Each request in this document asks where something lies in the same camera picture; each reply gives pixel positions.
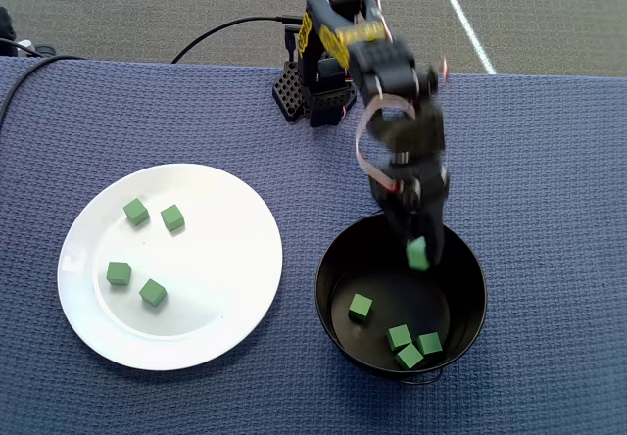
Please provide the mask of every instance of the black bracket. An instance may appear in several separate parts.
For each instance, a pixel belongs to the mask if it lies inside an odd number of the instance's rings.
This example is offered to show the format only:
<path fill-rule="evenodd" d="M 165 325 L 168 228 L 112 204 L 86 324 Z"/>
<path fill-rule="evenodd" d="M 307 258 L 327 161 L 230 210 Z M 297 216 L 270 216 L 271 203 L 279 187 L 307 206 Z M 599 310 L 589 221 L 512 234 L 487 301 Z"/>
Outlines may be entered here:
<path fill-rule="evenodd" d="M 344 116 L 341 112 L 344 112 L 344 109 L 348 112 L 357 100 L 356 87 L 350 82 L 345 81 L 344 84 L 345 87 L 341 90 L 330 90 L 315 95 L 308 93 L 310 99 L 308 104 L 303 94 L 298 64 L 286 61 L 281 76 L 272 86 L 272 97 L 287 121 L 295 122 L 300 117 L 306 117 L 310 119 L 310 126 L 313 128 L 328 124 L 335 126 Z"/>

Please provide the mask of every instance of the floor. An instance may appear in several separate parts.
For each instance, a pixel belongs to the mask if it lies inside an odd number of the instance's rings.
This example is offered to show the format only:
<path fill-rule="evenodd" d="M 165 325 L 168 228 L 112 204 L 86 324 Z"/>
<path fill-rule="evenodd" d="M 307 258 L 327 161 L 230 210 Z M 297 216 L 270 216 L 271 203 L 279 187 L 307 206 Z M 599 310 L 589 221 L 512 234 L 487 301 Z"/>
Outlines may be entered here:
<path fill-rule="evenodd" d="M 455 73 L 627 75 L 627 0 L 382 0 L 419 63 Z M 0 0 L 18 38 L 86 58 L 169 62 L 207 29 L 253 15 L 300 15 L 305 0 Z M 183 63 L 281 66 L 280 24 L 241 24 Z"/>

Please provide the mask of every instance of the green foam cube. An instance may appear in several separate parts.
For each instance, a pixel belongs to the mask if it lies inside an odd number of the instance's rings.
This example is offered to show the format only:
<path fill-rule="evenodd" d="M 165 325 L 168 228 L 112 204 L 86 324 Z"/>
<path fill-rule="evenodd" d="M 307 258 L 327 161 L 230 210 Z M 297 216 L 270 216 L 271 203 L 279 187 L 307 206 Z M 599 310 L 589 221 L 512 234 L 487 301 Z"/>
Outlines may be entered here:
<path fill-rule="evenodd" d="M 394 360 L 396 360 L 404 370 L 412 369 L 419 364 L 422 359 L 423 356 L 413 344 L 407 345 L 394 357 Z"/>
<path fill-rule="evenodd" d="M 406 248 L 408 254 L 408 265 L 418 271 L 427 271 L 429 261 L 427 260 L 427 241 L 423 236 L 408 243 Z"/>
<path fill-rule="evenodd" d="M 353 298 L 353 303 L 351 303 L 351 307 L 349 308 L 349 316 L 353 319 L 364 321 L 368 317 L 371 304 L 372 300 L 356 293 Z"/>
<path fill-rule="evenodd" d="M 418 336 L 418 338 L 415 340 L 415 345 L 418 347 L 420 353 L 422 353 L 423 355 L 442 352 L 442 344 L 440 343 L 440 336 L 437 332 Z"/>
<path fill-rule="evenodd" d="M 167 293 L 166 288 L 153 279 L 149 279 L 142 289 L 139 290 L 141 297 L 153 306 L 158 306 Z"/>
<path fill-rule="evenodd" d="M 172 232 L 185 224 L 183 214 L 178 209 L 177 205 L 172 205 L 161 212 L 161 218 L 164 219 L 164 224 L 168 231 Z"/>
<path fill-rule="evenodd" d="M 392 352 L 396 352 L 411 343 L 410 330 L 406 325 L 399 325 L 388 330 L 388 342 Z"/>
<path fill-rule="evenodd" d="M 139 201 L 138 198 L 130 202 L 124 207 L 124 212 L 128 219 L 132 221 L 136 226 L 148 219 L 148 210 L 144 207 L 144 204 Z"/>
<path fill-rule="evenodd" d="M 126 262 L 109 262 L 107 281 L 112 285 L 127 285 L 130 281 L 130 265 Z"/>

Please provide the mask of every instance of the white plate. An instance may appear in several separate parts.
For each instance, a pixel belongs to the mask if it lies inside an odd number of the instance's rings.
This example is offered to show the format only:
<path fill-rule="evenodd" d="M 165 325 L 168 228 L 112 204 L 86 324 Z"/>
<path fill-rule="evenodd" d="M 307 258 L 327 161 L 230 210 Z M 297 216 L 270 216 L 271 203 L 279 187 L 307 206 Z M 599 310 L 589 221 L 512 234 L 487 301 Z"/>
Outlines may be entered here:
<path fill-rule="evenodd" d="M 123 206 L 139 198 L 150 219 L 134 226 Z M 161 211 L 176 204 L 185 226 L 168 232 Z M 128 262 L 128 286 L 106 279 Z M 172 164 L 131 174 L 78 215 L 61 250 L 59 298 L 70 325 L 103 357 L 140 369 L 208 362 L 259 324 L 278 288 L 282 247 L 264 200 L 222 170 Z M 152 278 L 168 295 L 153 308 L 139 296 Z"/>

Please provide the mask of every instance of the blue fabric mat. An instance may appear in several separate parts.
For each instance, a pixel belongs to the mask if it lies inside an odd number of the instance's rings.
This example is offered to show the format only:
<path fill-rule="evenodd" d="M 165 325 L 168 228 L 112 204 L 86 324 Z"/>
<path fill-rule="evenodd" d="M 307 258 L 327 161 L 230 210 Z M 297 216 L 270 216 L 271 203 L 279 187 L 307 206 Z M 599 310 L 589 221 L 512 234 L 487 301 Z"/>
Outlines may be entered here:
<path fill-rule="evenodd" d="M 0 59 L 0 99 L 33 63 Z M 485 270 L 488 313 L 441 381 L 410 388 L 354 368 L 315 312 L 325 248 L 377 209 L 353 155 L 361 108 L 289 125 L 277 73 L 62 61 L 20 89 L 0 133 L 0 433 L 625 433 L 627 79 L 452 77 L 446 223 Z M 91 198 L 164 163 L 255 188 L 284 270 L 241 345 L 152 373 L 78 339 L 56 268 Z"/>

